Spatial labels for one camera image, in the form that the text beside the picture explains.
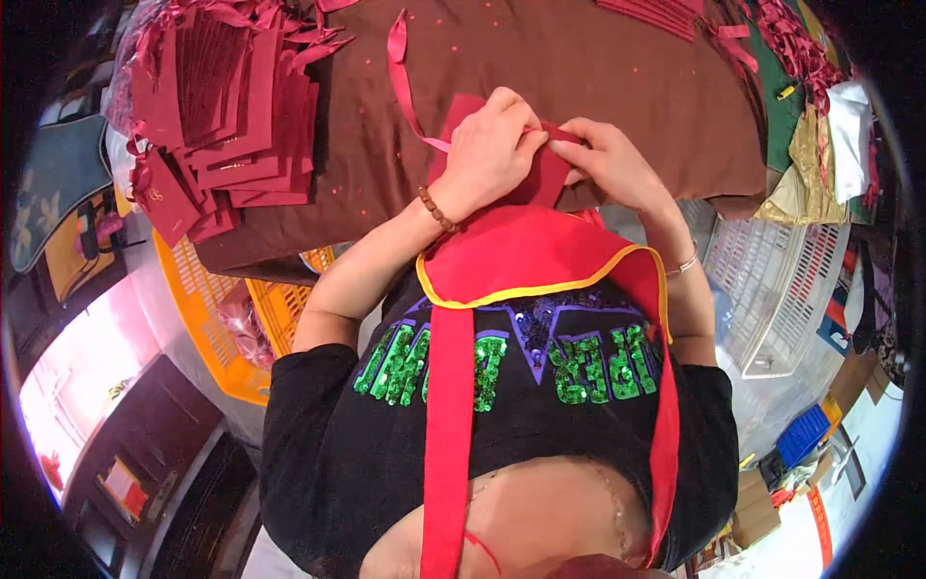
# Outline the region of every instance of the yellow marker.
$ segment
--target yellow marker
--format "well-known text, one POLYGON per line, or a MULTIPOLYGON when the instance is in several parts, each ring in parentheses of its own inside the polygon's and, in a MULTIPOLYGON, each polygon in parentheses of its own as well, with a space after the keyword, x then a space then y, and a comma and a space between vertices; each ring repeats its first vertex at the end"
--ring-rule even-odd
POLYGON ((742 470, 745 465, 749 464, 749 462, 755 457, 756 457, 756 453, 754 452, 748 457, 746 457, 745 459, 743 459, 743 462, 740 462, 740 470, 742 470))
POLYGON ((793 86, 789 86, 789 87, 785 88, 785 89, 781 92, 781 94, 779 94, 776 98, 777 98, 778 100, 782 101, 782 100, 784 100, 785 98, 791 96, 791 94, 792 94, 794 91, 795 91, 795 88, 794 88, 793 86))

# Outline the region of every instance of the silver bangle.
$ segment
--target silver bangle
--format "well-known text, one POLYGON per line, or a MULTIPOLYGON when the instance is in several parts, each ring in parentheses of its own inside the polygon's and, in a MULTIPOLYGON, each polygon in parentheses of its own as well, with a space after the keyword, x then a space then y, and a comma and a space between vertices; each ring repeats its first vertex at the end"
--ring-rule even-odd
POLYGON ((697 262, 697 240, 693 239, 692 243, 694 244, 694 255, 692 255, 688 261, 685 261, 682 265, 680 265, 677 270, 666 271, 666 275, 678 275, 679 273, 685 273, 695 266, 695 263, 697 262))

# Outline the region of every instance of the brown tablecloth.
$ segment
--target brown tablecloth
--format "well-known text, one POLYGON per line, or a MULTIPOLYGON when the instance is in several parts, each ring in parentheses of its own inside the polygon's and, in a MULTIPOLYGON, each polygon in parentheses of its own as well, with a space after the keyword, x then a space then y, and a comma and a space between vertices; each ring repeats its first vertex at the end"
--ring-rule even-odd
MULTIPOLYGON (((758 194, 757 203, 743 201, 761 202, 761 92, 702 32, 688 44, 583 0, 364 0, 328 15, 329 26, 357 38, 309 70, 321 83, 313 203, 247 209, 240 228, 197 246, 208 270, 267 277, 280 269, 276 259, 359 239, 414 198, 432 149, 408 126, 389 79, 386 37, 403 7, 414 16, 406 63, 425 134, 440 134, 455 93, 487 97, 504 85, 542 119, 615 124, 677 198, 758 194)), ((710 19, 732 18, 712 1, 705 7, 710 19)), ((559 207, 604 201, 581 184, 564 191, 559 207)), ((287 279, 299 281, 292 270, 287 279)))

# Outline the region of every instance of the red sash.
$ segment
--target red sash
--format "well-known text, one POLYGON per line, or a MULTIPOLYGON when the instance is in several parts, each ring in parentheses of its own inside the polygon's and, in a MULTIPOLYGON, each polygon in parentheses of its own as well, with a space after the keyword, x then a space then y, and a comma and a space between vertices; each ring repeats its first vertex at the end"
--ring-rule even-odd
POLYGON ((434 304, 424 454, 422 579, 457 575, 466 522, 475 362, 473 309, 592 285, 605 276, 662 329, 663 369, 650 471, 652 565, 669 526, 678 472, 679 408, 669 363, 665 273, 655 250, 600 223, 538 205, 494 208, 416 264, 434 304))

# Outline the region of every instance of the black t-shirt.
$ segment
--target black t-shirt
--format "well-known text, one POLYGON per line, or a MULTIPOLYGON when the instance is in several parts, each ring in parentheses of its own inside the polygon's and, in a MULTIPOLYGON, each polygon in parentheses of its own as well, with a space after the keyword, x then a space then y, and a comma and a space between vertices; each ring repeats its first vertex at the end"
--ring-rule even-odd
MULTIPOLYGON (((410 274, 387 298, 362 359, 329 344, 273 366, 261 513, 270 537, 307 571, 321 564, 329 576, 357 577, 373 544, 422 502, 431 311, 410 274)), ((662 360, 639 309, 604 280, 477 308, 474 323, 469 477, 585 456, 631 481, 649 511, 662 360)), ((678 483, 659 558, 668 570, 728 521, 737 491, 729 378, 718 368, 675 368, 678 483)))

